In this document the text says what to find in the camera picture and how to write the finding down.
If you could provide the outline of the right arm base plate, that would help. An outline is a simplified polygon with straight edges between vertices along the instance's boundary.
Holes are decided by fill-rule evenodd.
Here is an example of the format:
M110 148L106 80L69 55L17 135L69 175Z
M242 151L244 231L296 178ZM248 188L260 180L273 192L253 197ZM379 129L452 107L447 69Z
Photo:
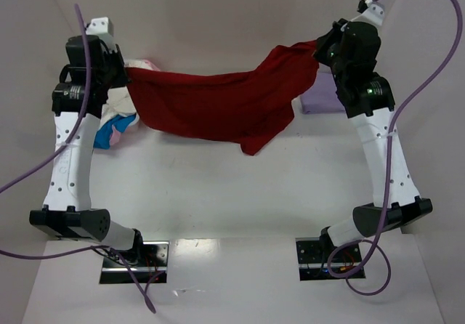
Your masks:
M335 280L328 271L327 255L317 238L297 238L296 254L300 281ZM331 269L337 274L350 271L362 261L359 246L350 246L337 253Z

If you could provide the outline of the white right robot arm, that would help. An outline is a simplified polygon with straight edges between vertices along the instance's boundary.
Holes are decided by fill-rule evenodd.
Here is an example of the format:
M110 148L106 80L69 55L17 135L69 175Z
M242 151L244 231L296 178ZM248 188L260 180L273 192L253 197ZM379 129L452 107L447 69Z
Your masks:
M408 170L397 128L391 125L395 100L388 80L375 72L381 46L378 30L364 22L340 19L317 40L315 59L331 69L336 95L356 128L373 187L371 203L353 209L349 219L323 229L330 248L390 231L430 214Z

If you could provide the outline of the red t shirt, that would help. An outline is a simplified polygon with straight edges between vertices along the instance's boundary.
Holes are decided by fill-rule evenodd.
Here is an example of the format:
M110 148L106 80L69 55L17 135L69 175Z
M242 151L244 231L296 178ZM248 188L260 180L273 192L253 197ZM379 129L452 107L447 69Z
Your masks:
M314 84L315 50L315 41L279 45L254 70L215 76L127 68L128 90L151 129L234 142L256 155L293 121L293 100Z

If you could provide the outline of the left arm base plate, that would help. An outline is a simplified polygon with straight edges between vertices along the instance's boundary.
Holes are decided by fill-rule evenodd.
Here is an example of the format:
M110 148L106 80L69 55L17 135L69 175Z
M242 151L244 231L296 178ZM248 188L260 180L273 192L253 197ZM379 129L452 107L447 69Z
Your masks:
M133 283L130 274L121 258L111 251L100 251L104 256L99 284L129 284ZM168 241L146 241L142 255L136 259L129 251L120 251L126 263L131 267L135 278L142 284L166 283L169 260Z

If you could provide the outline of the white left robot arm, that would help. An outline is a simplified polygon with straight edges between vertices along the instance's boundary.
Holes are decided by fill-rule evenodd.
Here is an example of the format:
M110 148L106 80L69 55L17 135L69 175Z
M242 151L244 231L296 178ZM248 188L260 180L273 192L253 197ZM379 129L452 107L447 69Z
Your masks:
M96 35L74 36L65 45L69 63L52 92L56 128L48 192L29 222L46 234L68 240L85 240L114 248L130 264L143 258L140 231L112 221L104 208L92 208L90 168L94 139L109 89L129 82L119 49L109 50Z

